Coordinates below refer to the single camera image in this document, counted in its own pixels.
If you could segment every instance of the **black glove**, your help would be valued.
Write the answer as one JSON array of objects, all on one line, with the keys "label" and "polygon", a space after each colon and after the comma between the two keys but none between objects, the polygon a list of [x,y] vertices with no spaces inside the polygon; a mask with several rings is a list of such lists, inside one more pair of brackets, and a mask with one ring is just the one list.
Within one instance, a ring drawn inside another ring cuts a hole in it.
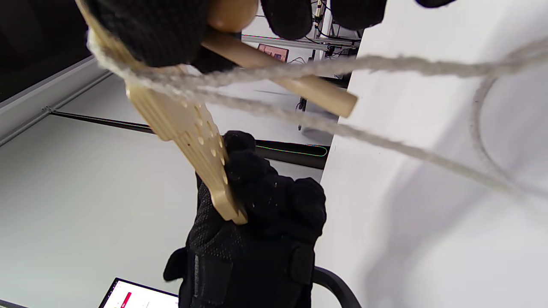
[{"label": "black glove", "polygon": [[[358,30],[382,22],[387,0],[332,0],[333,20]],[[416,0],[437,8],[455,0]],[[133,57],[149,66],[192,64],[202,72],[234,63],[200,46],[209,0],[86,0],[91,13],[119,37]],[[312,27],[310,0],[261,0],[272,31],[285,39],[305,37]]]},{"label": "black glove", "polygon": [[247,133],[228,132],[224,140],[230,187],[249,222],[223,220],[197,176],[196,220],[164,279],[183,278],[181,308],[310,308],[313,249],[326,221],[322,187],[278,175]]}]

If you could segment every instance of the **laptop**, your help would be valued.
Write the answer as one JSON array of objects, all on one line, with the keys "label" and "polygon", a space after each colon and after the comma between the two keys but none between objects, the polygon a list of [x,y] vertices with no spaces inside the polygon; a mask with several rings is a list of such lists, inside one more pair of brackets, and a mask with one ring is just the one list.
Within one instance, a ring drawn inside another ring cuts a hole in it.
[{"label": "laptop", "polygon": [[99,308],[179,308],[179,297],[115,278]]}]

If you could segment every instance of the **white rope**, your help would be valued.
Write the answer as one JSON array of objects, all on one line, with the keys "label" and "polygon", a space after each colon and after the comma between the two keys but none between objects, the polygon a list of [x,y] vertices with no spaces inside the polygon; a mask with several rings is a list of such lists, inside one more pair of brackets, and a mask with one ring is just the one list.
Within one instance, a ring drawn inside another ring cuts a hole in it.
[{"label": "white rope", "polygon": [[[520,48],[521,52],[515,58],[512,57],[512,59],[501,62],[482,64],[462,64],[448,61],[432,62],[416,57],[386,58],[382,56],[364,56],[357,59],[343,58],[311,62],[309,64],[298,66],[279,65],[265,69],[235,69],[230,72],[217,72],[202,76],[189,76],[174,72],[159,73],[150,69],[134,70],[121,61],[117,61],[111,57],[107,51],[103,50],[101,46],[97,44],[95,34],[92,30],[89,31],[88,35],[88,48],[96,56],[101,66],[111,70],[123,79],[138,83],[143,87],[171,96],[206,101],[211,104],[240,109],[256,115],[281,118],[286,121],[323,130],[331,134],[354,138],[375,146],[400,152],[404,155],[411,156],[425,162],[433,163],[437,166],[450,170],[451,172],[480,182],[483,185],[487,185],[492,189],[510,193],[515,193],[516,190],[507,185],[504,179],[500,179],[498,176],[495,178],[485,175],[463,164],[453,162],[447,158],[430,153],[426,150],[407,146],[400,142],[391,141],[368,131],[335,123],[322,117],[286,111],[259,101],[232,98],[205,91],[201,89],[201,87],[221,87],[236,82],[251,82],[262,79],[276,78],[297,78],[325,73],[342,74],[357,69],[387,72],[413,71],[426,76],[453,75],[462,78],[489,76],[489,78],[496,78],[503,75],[516,74],[548,62],[548,51],[541,50],[538,44],[530,44],[526,47]],[[479,139],[476,139],[480,141],[475,144],[479,144],[483,147],[481,143],[481,135],[476,136],[479,136]],[[481,152],[487,155],[488,160],[490,159],[487,152],[484,150],[484,147]]]},{"label": "white rope", "polygon": [[[520,47],[511,53],[509,53],[505,60],[512,61],[515,59],[521,59],[526,56],[530,56],[531,53],[538,53],[539,51],[548,49],[548,37],[540,39],[538,41],[534,41],[532,43],[529,43],[523,47]],[[485,104],[485,100],[487,98],[487,95],[489,94],[489,91],[493,87],[493,85],[499,80],[498,76],[494,75],[488,75],[479,85],[479,88],[476,90],[476,93],[474,94],[473,101],[472,101],[472,111],[470,114],[470,136],[472,137],[472,147],[474,151],[476,152],[476,155],[478,156],[479,160],[482,162],[482,164],[485,166],[487,171],[491,173],[494,177],[496,177],[498,180],[504,181],[509,185],[512,185],[513,187],[519,187],[520,190],[526,190],[529,193],[533,193],[536,195],[546,195],[546,193],[542,192],[542,190],[538,188],[527,188],[525,185],[521,185],[517,183],[514,179],[512,179],[503,169],[501,166],[499,166],[491,155],[488,153],[487,149],[485,148],[485,144],[483,142],[482,134],[481,134],[481,117],[482,117],[482,111],[483,106]]]}]

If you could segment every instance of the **wooden handle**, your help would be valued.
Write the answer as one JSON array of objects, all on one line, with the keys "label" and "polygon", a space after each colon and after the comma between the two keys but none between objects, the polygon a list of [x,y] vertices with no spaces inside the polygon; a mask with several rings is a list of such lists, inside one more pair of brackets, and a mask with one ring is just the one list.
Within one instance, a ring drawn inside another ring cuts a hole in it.
[{"label": "wooden handle", "polygon": [[[202,46],[247,69],[279,65],[281,62],[228,35],[211,31]],[[316,76],[296,79],[277,79],[277,84],[299,94],[325,110],[348,117],[358,98]]]},{"label": "wooden handle", "polygon": [[174,141],[192,164],[208,187],[217,212],[238,225],[247,223],[245,211],[232,197],[224,169],[228,155],[207,108],[131,83],[125,86],[129,100],[158,137]]}]

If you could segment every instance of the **black rod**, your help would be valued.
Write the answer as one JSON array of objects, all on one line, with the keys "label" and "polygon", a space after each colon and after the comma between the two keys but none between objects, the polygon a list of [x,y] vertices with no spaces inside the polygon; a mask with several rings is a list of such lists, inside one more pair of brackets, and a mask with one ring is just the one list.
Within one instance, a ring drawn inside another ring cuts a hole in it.
[{"label": "black rod", "polygon": [[[154,134],[150,126],[146,124],[82,116],[57,110],[53,110],[51,115]],[[329,146],[304,145],[269,140],[257,140],[256,144],[257,153],[264,158],[321,170],[326,166],[330,149]]]},{"label": "black rod", "polygon": [[323,80],[328,81],[332,84],[335,84],[339,88],[344,88],[344,89],[348,88],[348,83],[349,83],[348,80],[332,78],[332,77],[322,77],[322,76],[320,76],[320,79],[323,79]]}]

